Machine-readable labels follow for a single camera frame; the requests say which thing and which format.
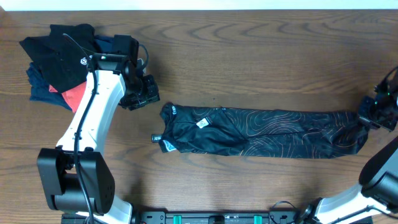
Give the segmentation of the black printed cycling jersey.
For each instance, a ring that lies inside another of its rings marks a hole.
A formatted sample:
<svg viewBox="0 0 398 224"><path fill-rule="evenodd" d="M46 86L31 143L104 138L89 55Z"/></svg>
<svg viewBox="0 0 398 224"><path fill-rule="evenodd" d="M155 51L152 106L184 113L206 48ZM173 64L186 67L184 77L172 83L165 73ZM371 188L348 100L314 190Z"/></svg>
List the black printed cycling jersey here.
<svg viewBox="0 0 398 224"><path fill-rule="evenodd" d="M301 112L164 105L162 152L333 159L357 154L369 128L350 111Z"/></svg>

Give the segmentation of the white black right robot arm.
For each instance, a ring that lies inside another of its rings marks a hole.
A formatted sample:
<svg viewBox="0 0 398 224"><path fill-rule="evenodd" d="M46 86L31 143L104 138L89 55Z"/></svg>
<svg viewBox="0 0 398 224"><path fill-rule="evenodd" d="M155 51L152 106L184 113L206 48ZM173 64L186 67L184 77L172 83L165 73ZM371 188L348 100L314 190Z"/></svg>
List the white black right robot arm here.
<svg viewBox="0 0 398 224"><path fill-rule="evenodd" d="M365 97L359 120L371 129L393 131L397 126L397 67ZM356 185L310 204L297 223L370 223L373 215L397 219L397 138L363 167Z"/></svg>

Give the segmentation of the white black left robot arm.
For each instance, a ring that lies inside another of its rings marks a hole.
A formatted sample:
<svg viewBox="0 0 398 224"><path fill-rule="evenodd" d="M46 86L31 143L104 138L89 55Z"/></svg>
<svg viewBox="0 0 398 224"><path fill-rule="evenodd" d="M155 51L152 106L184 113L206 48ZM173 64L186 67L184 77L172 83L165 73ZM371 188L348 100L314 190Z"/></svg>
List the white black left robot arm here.
<svg viewBox="0 0 398 224"><path fill-rule="evenodd" d="M159 89L146 74L147 60L94 54L85 91L55 148L40 150L37 167L49 209L70 213L82 223L135 223L132 204L115 193L104 160L105 141L117 106L129 110L159 101Z"/></svg>

